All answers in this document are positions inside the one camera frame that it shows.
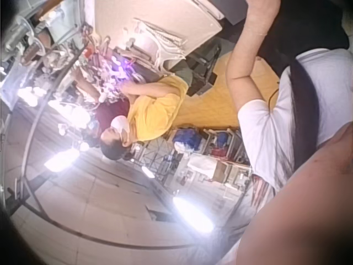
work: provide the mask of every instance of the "yellow shirt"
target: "yellow shirt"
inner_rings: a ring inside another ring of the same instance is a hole
[[[158,81],[180,90],[180,95],[167,94],[162,98],[139,96],[131,106],[127,119],[135,120],[138,141],[160,137],[171,127],[188,91],[188,84],[178,76],[167,76]]]

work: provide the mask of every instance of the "wire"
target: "wire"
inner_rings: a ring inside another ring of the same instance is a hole
[[[274,95],[279,91],[280,89],[276,89],[276,91],[271,95],[270,99],[269,99],[269,108],[270,108],[270,104],[271,104],[271,100],[274,97]]]

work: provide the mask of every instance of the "dark red shirt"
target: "dark red shirt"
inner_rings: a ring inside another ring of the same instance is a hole
[[[110,127],[111,121],[116,116],[129,114],[130,102],[128,99],[119,99],[115,103],[102,103],[96,110],[95,118],[98,120],[101,131]]]

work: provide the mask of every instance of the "white shirt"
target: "white shirt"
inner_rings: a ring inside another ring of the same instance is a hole
[[[353,121],[353,58],[344,49],[315,49],[297,56],[314,86],[320,105],[318,144],[330,139],[343,125]],[[292,164],[292,87],[290,68],[284,70],[273,111],[263,100],[252,100],[238,113],[244,146],[254,173],[276,190],[275,175],[285,183],[280,162]]]

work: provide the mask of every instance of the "white face mask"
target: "white face mask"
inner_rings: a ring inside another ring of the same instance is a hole
[[[110,126],[112,126],[114,129],[118,131],[118,133],[122,133],[122,130],[125,130],[127,134],[130,132],[130,125],[129,121],[125,116],[117,116],[114,118],[114,120],[111,121]]]

